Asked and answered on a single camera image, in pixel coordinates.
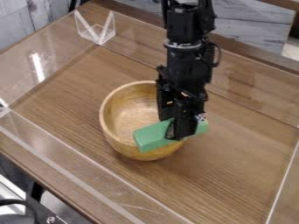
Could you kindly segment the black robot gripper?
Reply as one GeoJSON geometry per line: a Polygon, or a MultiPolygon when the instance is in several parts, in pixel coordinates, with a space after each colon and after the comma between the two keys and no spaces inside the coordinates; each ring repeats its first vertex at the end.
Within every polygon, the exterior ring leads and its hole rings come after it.
{"type": "Polygon", "coordinates": [[[220,64],[221,51],[209,40],[175,43],[165,40],[167,62],[156,67],[156,102],[161,121],[169,120],[165,138],[180,141],[208,130],[204,103],[205,85],[220,64]]]}

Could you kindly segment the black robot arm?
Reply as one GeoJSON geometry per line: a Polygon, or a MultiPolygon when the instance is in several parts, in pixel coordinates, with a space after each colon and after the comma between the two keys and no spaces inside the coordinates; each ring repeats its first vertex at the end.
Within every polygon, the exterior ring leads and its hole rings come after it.
{"type": "Polygon", "coordinates": [[[167,63],[156,67],[159,119],[169,122],[164,137],[181,140],[196,133],[208,100],[205,85],[220,63],[209,40],[216,14],[211,0],[163,0],[167,63]]]}

